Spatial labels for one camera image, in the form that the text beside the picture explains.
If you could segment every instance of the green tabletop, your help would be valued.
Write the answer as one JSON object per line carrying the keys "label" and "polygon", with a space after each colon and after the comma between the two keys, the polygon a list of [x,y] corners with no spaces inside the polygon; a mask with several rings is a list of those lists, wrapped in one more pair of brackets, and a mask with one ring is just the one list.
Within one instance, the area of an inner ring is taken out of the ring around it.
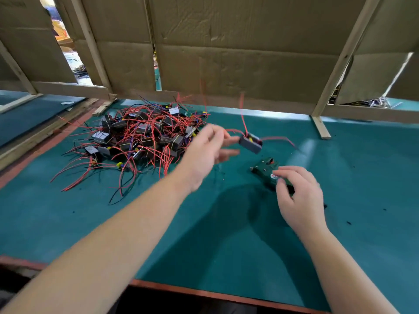
{"label": "green tabletop", "polygon": [[[235,109],[208,111],[212,123],[243,127]],[[259,155],[242,149],[237,158],[216,165],[182,204],[136,278],[329,310],[310,257],[281,217],[275,193],[249,170],[272,156],[316,176],[330,230],[399,311],[416,313],[418,127],[329,119],[332,140],[322,141],[308,116],[245,114],[249,132],[287,136],[301,151],[266,141]],[[49,183],[68,163],[61,154],[77,138],[67,137],[0,190],[0,254],[50,263],[158,180],[158,171],[142,174],[115,205],[108,201],[117,170],[98,172],[60,192],[85,170]]]}

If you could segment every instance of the person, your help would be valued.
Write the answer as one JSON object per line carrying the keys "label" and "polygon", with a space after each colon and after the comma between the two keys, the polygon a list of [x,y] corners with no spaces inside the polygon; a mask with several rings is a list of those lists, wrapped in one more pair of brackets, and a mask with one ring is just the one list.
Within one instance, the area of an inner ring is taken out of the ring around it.
{"label": "person", "polygon": [[[183,200],[196,191],[214,164],[239,154],[238,142],[209,124],[194,138],[178,166],[116,215],[46,267],[3,309],[10,313],[106,313],[165,233]],[[288,225],[311,256],[335,314],[397,313],[328,230],[323,194],[302,167],[283,166],[276,186]],[[294,186],[290,197],[285,181]],[[166,196],[161,196],[164,189]]]}

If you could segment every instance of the forearm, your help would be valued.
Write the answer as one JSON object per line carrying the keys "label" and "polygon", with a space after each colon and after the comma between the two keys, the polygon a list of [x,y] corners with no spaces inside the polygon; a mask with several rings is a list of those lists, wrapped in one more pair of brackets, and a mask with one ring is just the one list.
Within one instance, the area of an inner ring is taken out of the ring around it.
{"label": "forearm", "polygon": [[398,313],[329,231],[303,238],[334,314]]}
{"label": "forearm", "polygon": [[172,173],[154,184],[50,264],[2,314],[106,313],[189,194],[184,182]]}

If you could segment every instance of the hand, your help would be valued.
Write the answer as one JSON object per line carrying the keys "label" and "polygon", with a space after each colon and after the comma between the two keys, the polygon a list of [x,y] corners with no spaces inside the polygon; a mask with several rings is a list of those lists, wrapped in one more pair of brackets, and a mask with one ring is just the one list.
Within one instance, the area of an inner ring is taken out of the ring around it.
{"label": "hand", "polygon": [[328,231],[323,209],[323,192],[313,174],[299,166],[280,166],[273,174],[287,178],[294,186],[291,197],[284,179],[276,185],[282,216],[302,240],[317,232]]}
{"label": "hand", "polygon": [[227,161],[239,154],[237,149],[221,149],[238,142],[240,137],[231,137],[227,131],[214,124],[206,125],[192,140],[174,173],[184,177],[194,192],[210,173],[214,164]]}

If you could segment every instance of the person's left hand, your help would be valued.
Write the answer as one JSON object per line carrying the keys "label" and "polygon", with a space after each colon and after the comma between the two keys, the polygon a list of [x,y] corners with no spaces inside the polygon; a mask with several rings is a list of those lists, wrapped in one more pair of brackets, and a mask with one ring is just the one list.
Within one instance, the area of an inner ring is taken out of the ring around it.
{"label": "person's left hand", "polygon": [[222,149],[237,143],[239,139],[240,137],[231,137],[223,127],[207,124],[192,140],[173,173],[183,177],[190,186],[190,191],[194,192],[214,164],[239,154],[237,149]]}

